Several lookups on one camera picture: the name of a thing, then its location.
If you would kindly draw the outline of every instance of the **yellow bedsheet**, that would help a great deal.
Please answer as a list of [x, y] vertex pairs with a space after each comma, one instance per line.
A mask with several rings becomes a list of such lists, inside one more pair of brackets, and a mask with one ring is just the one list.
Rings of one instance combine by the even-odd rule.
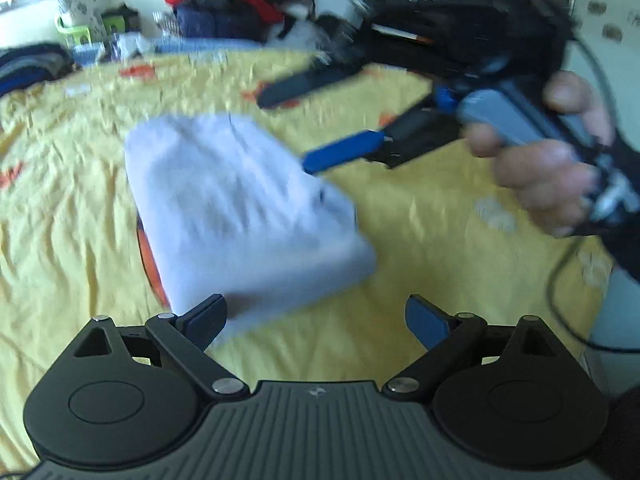
[[[301, 153], [377, 128], [430, 87], [372, 67], [295, 108], [259, 110], [251, 92], [260, 81], [307, 59], [283, 52], [229, 53], [223, 62], [156, 57], [157, 78], [123, 78], [121, 66], [107, 65], [0, 100], [0, 171], [22, 164], [0, 189], [0, 472], [36, 462], [22, 406], [87, 320], [108, 314], [120, 325], [141, 324], [161, 310], [140, 262], [124, 168], [123, 140], [136, 124], [168, 112], [230, 110], [251, 115]], [[423, 352], [404, 325], [411, 293], [491, 323], [513, 324], [525, 313], [550, 322], [543, 289], [567, 242], [539, 234], [492, 184], [487, 161], [473, 159], [462, 142], [395, 171], [356, 162], [327, 177], [355, 201], [378, 270], [357, 288], [210, 350], [251, 386], [260, 379], [381, 383]], [[478, 214], [487, 198], [514, 224]], [[596, 240], [586, 250], [588, 260], [606, 258]], [[583, 331], [602, 296], [601, 283], [585, 280], [585, 272], [574, 262], [559, 298]]]

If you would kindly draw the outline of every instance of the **person's arm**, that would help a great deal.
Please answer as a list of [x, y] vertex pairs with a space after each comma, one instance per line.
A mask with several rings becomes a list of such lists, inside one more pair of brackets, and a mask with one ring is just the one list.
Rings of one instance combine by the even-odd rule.
[[[617, 167], [640, 190], [640, 153], [616, 135], [609, 115], [591, 86], [569, 72], [558, 73], [545, 90], [548, 106], [563, 114], [580, 114], [586, 129], [611, 146]], [[593, 166], [576, 162], [573, 148], [557, 140], [505, 148], [487, 124], [472, 124], [465, 137], [476, 156], [493, 157], [497, 183], [514, 190], [532, 222], [555, 236], [570, 235], [588, 217], [585, 199], [596, 186]], [[618, 232], [603, 236], [617, 263], [640, 282], [640, 216]]]

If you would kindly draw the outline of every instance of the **human hand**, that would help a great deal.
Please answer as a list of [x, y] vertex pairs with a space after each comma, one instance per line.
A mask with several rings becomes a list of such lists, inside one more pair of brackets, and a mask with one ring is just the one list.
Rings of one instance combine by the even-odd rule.
[[[579, 114], [587, 131], [606, 146], [615, 130], [593, 88], [572, 72], [558, 72], [544, 92], [545, 103], [562, 114]], [[585, 197], [597, 186], [598, 171], [576, 162], [574, 149], [558, 140], [504, 147], [488, 124], [469, 124], [463, 135], [475, 156], [494, 157], [494, 176], [513, 189], [518, 202], [543, 231], [561, 238], [571, 234], [589, 213]]]

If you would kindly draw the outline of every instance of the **black sleeve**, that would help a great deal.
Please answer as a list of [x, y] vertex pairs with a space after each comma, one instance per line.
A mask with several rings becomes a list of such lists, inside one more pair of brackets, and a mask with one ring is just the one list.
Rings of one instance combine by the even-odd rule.
[[[618, 134], [611, 147], [611, 155], [633, 187], [640, 190], [640, 153]], [[602, 241], [616, 263], [640, 282], [640, 215], [621, 229], [603, 235]]]

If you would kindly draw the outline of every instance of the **white patterned bag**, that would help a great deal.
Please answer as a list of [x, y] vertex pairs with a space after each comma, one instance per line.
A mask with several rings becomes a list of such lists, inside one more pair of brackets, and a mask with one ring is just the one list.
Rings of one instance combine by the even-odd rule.
[[88, 27], [92, 43], [108, 37], [97, 0], [58, 0], [58, 9], [65, 27]]

